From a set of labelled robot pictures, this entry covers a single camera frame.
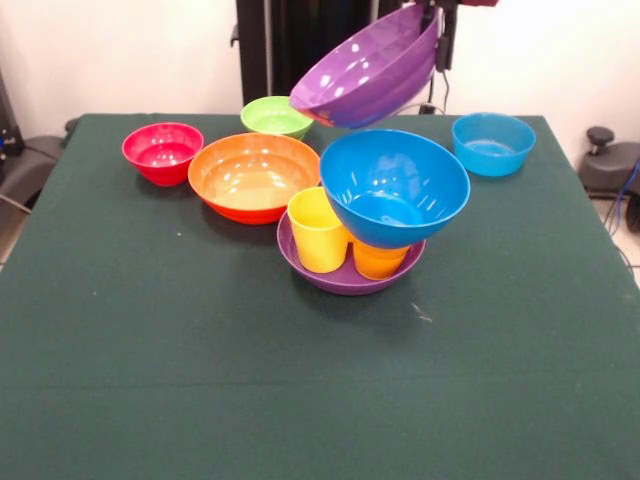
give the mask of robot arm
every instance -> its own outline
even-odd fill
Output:
[[[437,14],[437,9],[443,11],[442,20],[444,27],[438,50],[436,52],[436,70],[444,72],[451,70],[453,63],[453,44],[456,37],[456,25],[458,23],[458,5],[469,5],[473,7],[495,7],[500,0],[418,0],[418,3],[425,5],[423,29],[431,24],[433,17]]]

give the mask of plastic bowl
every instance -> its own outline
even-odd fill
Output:
[[[263,97],[247,104],[240,113],[245,127],[252,132],[287,135],[302,140],[313,120],[289,105],[289,97]]]
[[[336,295],[347,296],[369,295],[379,292],[397,282],[420,260],[426,246],[426,242],[424,241],[413,245],[404,257],[400,267],[398,267],[396,272],[389,278],[385,278],[384,280],[369,280],[358,273],[355,267],[353,249],[351,247],[347,250],[345,262],[338,270],[331,273],[313,273],[304,268],[300,262],[295,239],[291,230],[291,221],[288,215],[282,216],[278,224],[277,235],[278,246],[280,247],[282,256],[300,276],[306,278],[322,290],[335,293]]]
[[[340,138],[322,155],[320,175],[345,227],[380,248],[430,237],[460,213],[470,193],[467,172],[451,153],[396,130]]]
[[[453,147],[467,170],[501,177],[516,172],[536,144],[522,120],[497,113],[476,113],[453,124]]]
[[[189,163],[204,145],[197,128],[184,123],[154,123],[129,134],[122,154],[151,183],[172,187],[187,179]]]
[[[189,167],[189,183],[224,217],[251,225],[273,223],[293,195],[318,184],[318,162],[318,154],[299,140],[243,133],[198,153]]]
[[[433,74],[438,16],[421,34],[423,7],[399,9],[338,46],[291,91],[296,110],[319,122],[359,128],[415,97]]]

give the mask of purple bowl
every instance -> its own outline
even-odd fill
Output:
[[[358,273],[353,261],[351,245],[349,245],[346,261],[338,270],[331,273],[313,273],[305,269],[300,263],[298,249],[291,230],[291,222],[286,212],[280,219],[280,223],[278,223],[278,246],[287,262],[316,287],[338,295],[368,295],[388,287],[411,270],[422,256],[426,244],[427,242],[423,240],[413,245],[407,252],[407,256],[398,271],[385,280],[369,280]]]
[[[399,9],[338,46],[302,77],[289,103],[331,127],[360,128],[398,111],[427,84],[440,22],[420,34],[423,7]]]

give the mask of floor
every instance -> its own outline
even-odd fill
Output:
[[[608,200],[594,200],[593,206],[600,215],[600,218],[604,220],[607,210],[611,206],[611,202]],[[2,271],[3,265],[9,258],[13,246],[18,241],[20,233],[26,225],[28,218],[28,215],[16,209],[11,209],[7,215],[3,214],[3,225],[0,229],[0,271]],[[634,235],[629,232],[624,220],[621,222],[620,228],[613,236],[613,242],[624,252],[631,265],[640,266],[640,234]],[[632,270],[635,275],[638,288],[640,288],[640,268],[634,268]]]
[[[0,271],[4,267],[13,246],[18,241],[22,229],[27,224],[29,216],[16,208],[2,205],[2,219],[0,226]]]
[[[593,200],[593,206],[600,215],[600,219],[604,221],[604,218],[611,206],[610,200]],[[627,224],[624,221],[626,212],[626,202],[622,209],[622,222],[620,222],[620,228],[612,237],[613,243],[627,256],[632,268],[633,275],[635,276],[636,284],[640,288],[640,233],[633,234],[627,229]]]

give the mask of orange bowl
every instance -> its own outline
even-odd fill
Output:
[[[299,140],[243,133],[202,149],[189,166],[189,183],[220,215],[261,225],[277,222],[293,195],[319,183],[319,163]]]

